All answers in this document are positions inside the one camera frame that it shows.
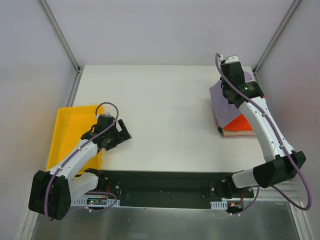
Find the purple cloth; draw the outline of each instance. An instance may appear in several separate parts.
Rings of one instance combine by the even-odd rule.
[[[253,79],[252,75],[244,71],[245,82],[249,82]],[[228,100],[222,94],[221,81],[219,80],[215,85],[210,87],[210,96],[214,114],[221,128],[231,123],[241,113],[239,109],[236,109],[234,104],[229,104]]]

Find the gray wall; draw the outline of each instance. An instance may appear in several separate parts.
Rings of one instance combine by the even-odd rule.
[[[315,239],[320,238],[319,13],[319,0],[302,2],[257,76],[283,134],[306,155],[302,170],[313,193],[313,207],[307,215]]]
[[[85,64],[214,65],[216,52],[258,62],[293,0],[48,0]]]
[[[36,0],[0,2],[0,233],[13,239],[75,71]]]

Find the yellow tray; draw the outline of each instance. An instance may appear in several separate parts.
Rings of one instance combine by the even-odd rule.
[[[64,107],[58,110],[46,171],[61,162],[77,146],[81,136],[97,123],[97,106]],[[104,108],[101,106],[98,114],[103,112]],[[83,174],[89,168],[101,169],[101,152],[91,158],[78,174]]]

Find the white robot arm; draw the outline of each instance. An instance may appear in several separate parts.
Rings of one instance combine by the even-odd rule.
[[[280,132],[269,112],[266,99],[258,83],[255,81],[245,82],[244,72],[238,57],[232,56],[228,59],[222,59],[220,67],[224,77],[233,85],[230,86],[224,78],[221,78],[223,96],[229,104],[234,104],[250,123],[259,141],[266,163],[228,176],[217,186],[216,193],[221,197],[230,199],[232,195],[240,193],[241,189],[245,187],[260,186],[267,188],[292,179],[297,171],[285,150],[289,152],[299,169],[306,161],[304,153],[302,151],[295,152]]]
[[[76,174],[101,149],[106,151],[131,139],[124,122],[117,117],[101,114],[93,132],[87,131],[74,150],[47,172],[38,171],[32,181],[29,209],[47,218],[61,220],[69,211],[71,203],[90,190],[106,189],[105,173],[96,169],[86,169],[79,177]]]

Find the black mounting plate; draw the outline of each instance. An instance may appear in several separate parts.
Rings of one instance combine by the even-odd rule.
[[[222,199],[214,191],[232,172],[160,172],[105,170],[109,191],[123,207],[210,209]],[[253,198],[249,187],[245,198]]]

